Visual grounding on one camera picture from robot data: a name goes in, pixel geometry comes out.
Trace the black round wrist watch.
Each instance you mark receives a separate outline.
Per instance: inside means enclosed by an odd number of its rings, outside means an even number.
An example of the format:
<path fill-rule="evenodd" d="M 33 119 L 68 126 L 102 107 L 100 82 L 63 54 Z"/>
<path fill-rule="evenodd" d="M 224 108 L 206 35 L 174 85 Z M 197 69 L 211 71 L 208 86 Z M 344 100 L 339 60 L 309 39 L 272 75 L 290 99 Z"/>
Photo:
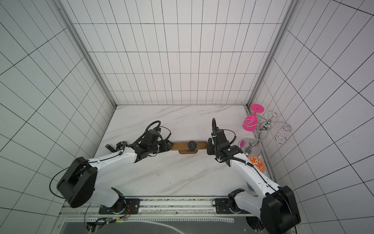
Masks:
<path fill-rule="evenodd" d="M 195 152 L 197 150 L 197 143 L 195 141 L 189 141 L 188 149 L 190 152 Z"/>

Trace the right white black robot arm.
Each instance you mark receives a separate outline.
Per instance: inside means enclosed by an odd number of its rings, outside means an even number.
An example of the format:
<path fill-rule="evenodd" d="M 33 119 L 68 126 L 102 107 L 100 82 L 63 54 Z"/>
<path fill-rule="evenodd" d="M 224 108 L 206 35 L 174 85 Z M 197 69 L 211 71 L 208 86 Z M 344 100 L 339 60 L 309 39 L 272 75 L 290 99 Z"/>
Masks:
<path fill-rule="evenodd" d="M 232 213 L 249 212 L 270 234 L 284 234 L 296 228 L 301 216 L 294 192 L 288 186 L 279 186 L 259 171 L 237 145 L 227 140 L 223 129 L 213 127 L 209 143 L 216 161 L 235 170 L 255 193 L 251 195 L 242 188 L 229 193 L 228 208 Z"/>

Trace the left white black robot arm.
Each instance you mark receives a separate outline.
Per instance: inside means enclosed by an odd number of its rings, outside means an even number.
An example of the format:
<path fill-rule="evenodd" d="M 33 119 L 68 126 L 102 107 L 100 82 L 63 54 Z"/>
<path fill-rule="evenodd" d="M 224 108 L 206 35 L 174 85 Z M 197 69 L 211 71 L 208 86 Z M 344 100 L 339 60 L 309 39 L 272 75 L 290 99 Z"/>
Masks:
<path fill-rule="evenodd" d="M 56 189 L 72 208 L 96 204 L 119 214 L 127 206 L 124 195 L 114 187 L 100 185 L 99 179 L 120 167 L 168 152 L 172 147 L 173 143 L 168 138 L 162 138 L 160 127 L 146 130 L 132 144 L 122 141 L 115 148 L 106 145 L 111 151 L 107 156 L 91 160 L 83 157 L 75 159 L 64 170 Z"/>

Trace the black rectangular smart watch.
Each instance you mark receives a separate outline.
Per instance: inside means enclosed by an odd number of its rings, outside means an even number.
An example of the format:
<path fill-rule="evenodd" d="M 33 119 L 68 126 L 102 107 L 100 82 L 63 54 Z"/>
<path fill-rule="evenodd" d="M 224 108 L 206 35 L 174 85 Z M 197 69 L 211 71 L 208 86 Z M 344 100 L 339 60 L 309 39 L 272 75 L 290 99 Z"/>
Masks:
<path fill-rule="evenodd" d="M 115 153 L 115 152 L 124 150 L 126 147 L 127 147 L 127 142 L 126 141 L 121 141 L 121 142 L 117 143 L 116 147 L 113 147 L 110 144 L 107 144 L 105 146 L 105 148 L 108 149 L 111 153 Z"/>

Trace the brown wooden watch stand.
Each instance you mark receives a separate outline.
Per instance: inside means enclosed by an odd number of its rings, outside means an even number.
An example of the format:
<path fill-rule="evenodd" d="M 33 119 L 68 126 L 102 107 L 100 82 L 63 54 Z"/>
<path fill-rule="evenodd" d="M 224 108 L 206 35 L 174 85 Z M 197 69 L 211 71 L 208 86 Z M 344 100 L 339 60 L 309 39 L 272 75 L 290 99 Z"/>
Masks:
<path fill-rule="evenodd" d="M 197 154 L 199 150 L 206 150 L 206 141 L 186 141 L 186 142 L 174 142 L 171 147 L 171 151 L 178 151 L 181 155 Z"/>

